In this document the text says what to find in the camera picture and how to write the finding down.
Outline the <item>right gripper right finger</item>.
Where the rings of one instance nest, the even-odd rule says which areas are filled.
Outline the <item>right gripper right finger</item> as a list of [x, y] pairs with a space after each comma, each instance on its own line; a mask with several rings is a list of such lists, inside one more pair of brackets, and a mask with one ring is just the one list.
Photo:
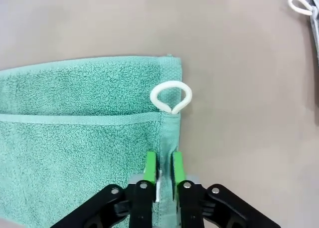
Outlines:
[[278, 228], [279, 225], [221, 184], [208, 188], [186, 178], [181, 152], [173, 152], [173, 197], [182, 228], [203, 228], [208, 221], [218, 228]]

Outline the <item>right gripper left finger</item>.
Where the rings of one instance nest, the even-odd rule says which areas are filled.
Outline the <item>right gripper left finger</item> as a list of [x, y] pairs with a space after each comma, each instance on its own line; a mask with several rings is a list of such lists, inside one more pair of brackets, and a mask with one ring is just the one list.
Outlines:
[[151, 228], [156, 201], [157, 157], [147, 152], [145, 172], [126, 188], [110, 184], [53, 225], [54, 228], [113, 228], [129, 217], [130, 228]]

